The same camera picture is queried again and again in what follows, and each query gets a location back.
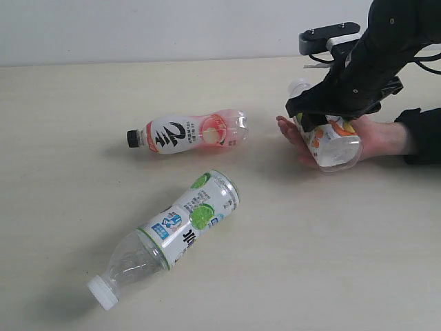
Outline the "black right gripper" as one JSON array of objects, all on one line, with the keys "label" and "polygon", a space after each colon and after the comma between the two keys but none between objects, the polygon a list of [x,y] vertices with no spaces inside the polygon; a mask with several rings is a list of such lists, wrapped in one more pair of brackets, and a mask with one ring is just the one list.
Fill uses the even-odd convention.
[{"label": "black right gripper", "polygon": [[325,115],[357,118],[377,112],[380,102],[402,88],[403,34],[398,30],[367,30],[357,41],[334,46],[334,64],[323,82],[292,81],[285,109],[302,114],[304,132],[326,125]]}]

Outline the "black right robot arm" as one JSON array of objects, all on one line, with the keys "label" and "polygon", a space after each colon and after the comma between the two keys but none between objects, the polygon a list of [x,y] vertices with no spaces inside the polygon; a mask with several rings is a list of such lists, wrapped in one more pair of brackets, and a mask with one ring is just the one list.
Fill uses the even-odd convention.
[{"label": "black right robot arm", "polygon": [[289,117],[303,115],[302,127],[310,132],[327,115],[352,120],[378,112],[383,99],[403,88],[401,69],[437,60],[417,54],[440,43],[440,2],[373,1],[364,32],[343,22],[306,30],[298,40],[302,55],[333,57],[325,78],[285,105]]}]

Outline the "black sleeved forearm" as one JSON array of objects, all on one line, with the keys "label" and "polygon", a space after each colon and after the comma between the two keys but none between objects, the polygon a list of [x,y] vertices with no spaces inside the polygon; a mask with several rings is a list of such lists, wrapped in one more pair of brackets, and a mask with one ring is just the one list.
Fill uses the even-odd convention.
[{"label": "black sleeved forearm", "polygon": [[415,150],[403,156],[409,165],[440,165],[440,108],[403,111],[394,121],[410,134]]}]

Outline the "person's open bare hand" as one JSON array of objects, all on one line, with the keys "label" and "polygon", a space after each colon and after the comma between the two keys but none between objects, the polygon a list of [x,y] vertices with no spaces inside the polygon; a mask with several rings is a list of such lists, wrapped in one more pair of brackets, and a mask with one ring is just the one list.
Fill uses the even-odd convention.
[{"label": "person's open bare hand", "polygon": [[[276,120],[282,135],[296,147],[299,160],[310,168],[318,168],[295,124],[283,116],[277,116]],[[362,139],[361,161],[374,157],[413,155],[418,151],[410,131],[402,123],[380,123],[362,116],[351,121],[351,126]]]}]

